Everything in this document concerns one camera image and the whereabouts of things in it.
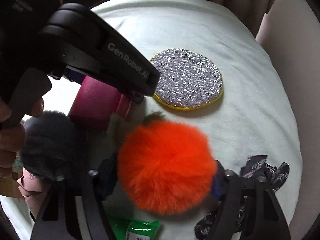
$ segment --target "pink leather case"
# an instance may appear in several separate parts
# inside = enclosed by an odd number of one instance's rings
[[[130,104],[130,100],[116,88],[86,77],[68,116],[88,130],[106,131],[111,114],[125,117]]]

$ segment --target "metal bolt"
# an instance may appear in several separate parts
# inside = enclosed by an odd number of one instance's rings
[[[56,181],[63,181],[64,180],[64,176],[63,175],[59,175],[57,178],[56,178]]]
[[[257,180],[260,182],[266,182],[267,178],[265,176],[259,176],[259,177],[257,177]]]
[[[97,170],[88,171],[88,174],[89,174],[90,176],[96,176],[96,175],[98,175],[98,173],[99,173],[99,171],[97,171]]]
[[[224,171],[224,175],[226,175],[227,177],[231,177],[233,176],[235,173],[232,170],[225,170]]]

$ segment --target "dark gray pom-pom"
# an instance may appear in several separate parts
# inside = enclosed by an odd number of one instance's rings
[[[19,152],[27,171],[40,179],[74,178],[86,170],[85,130],[63,113],[45,111],[24,124],[26,140]]]

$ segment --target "zipper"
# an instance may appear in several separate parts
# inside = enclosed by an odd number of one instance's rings
[[[131,105],[132,105],[132,100],[130,100],[130,102],[129,102],[128,109],[125,112],[125,115],[124,115],[123,119],[127,118],[128,114],[129,114],[129,111],[130,111],[130,108],[131,108]]]

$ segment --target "fluffy ball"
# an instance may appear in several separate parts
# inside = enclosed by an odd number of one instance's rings
[[[207,136],[183,123],[138,126],[118,155],[118,178],[134,204],[160,215],[181,214],[208,195],[216,173]]]
[[[26,139],[20,160],[39,179],[55,181],[58,176],[76,178],[87,166],[84,130],[63,113],[45,111],[24,124]]]

